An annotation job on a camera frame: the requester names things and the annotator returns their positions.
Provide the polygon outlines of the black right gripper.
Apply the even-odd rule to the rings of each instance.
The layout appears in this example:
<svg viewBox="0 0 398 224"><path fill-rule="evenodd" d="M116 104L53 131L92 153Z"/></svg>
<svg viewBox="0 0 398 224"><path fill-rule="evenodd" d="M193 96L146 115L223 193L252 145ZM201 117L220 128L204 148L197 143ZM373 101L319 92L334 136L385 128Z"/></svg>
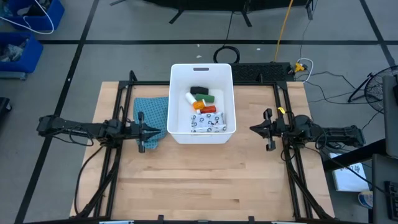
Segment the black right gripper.
<svg viewBox="0 0 398 224"><path fill-rule="evenodd" d="M273 137L281 137L286 131L286 125L282 118L277 118L275 121L271 121L272 110L266 109L263 113L264 121L261 124L250 126L250 130L260 135L263 139L267 139L266 144L267 151L273 151L276 149L275 141Z"/></svg>

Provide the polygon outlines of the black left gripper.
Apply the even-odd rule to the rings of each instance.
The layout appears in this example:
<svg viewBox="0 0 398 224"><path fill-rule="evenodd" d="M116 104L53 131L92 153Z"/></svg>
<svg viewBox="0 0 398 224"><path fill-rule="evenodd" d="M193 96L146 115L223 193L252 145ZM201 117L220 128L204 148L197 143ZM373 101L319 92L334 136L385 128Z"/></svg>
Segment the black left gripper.
<svg viewBox="0 0 398 224"><path fill-rule="evenodd" d="M137 139L139 141L138 144L138 151L139 153L145 153L145 146L144 143L146 140L150 139L153 136L156 136L157 134L160 134L161 130L157 128L152 128L149 126L145 127L146 131L149 131L150 133L145 133L144 131L144 125L146 124L144 121L144 113L143 112L138 112L138 123L131 123L130 125L130 135L131 139Z"/></svg>

